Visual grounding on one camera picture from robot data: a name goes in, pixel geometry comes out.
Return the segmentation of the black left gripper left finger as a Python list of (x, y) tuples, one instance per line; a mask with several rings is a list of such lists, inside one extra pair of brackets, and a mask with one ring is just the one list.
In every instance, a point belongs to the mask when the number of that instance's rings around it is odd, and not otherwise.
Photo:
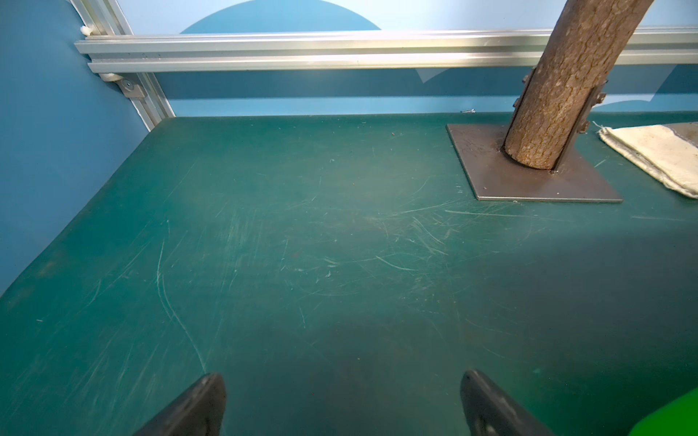
[(190, 385), (135, 435), (220, 435), (225, 407), (224, 378), (211, 372)]

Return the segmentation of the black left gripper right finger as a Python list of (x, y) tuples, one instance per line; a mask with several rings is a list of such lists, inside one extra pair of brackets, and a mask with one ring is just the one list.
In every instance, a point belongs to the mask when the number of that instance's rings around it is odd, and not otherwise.
[(460, 396), (471, 435), (554, 435), (484, 372), (466, 371)]

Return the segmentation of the green plastic basket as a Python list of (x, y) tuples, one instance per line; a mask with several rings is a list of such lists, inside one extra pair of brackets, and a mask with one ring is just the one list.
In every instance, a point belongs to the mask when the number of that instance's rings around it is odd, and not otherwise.
[(630, 436), (697, 436), (697, 394), (695, 388), (667, 403), (636, 423)]

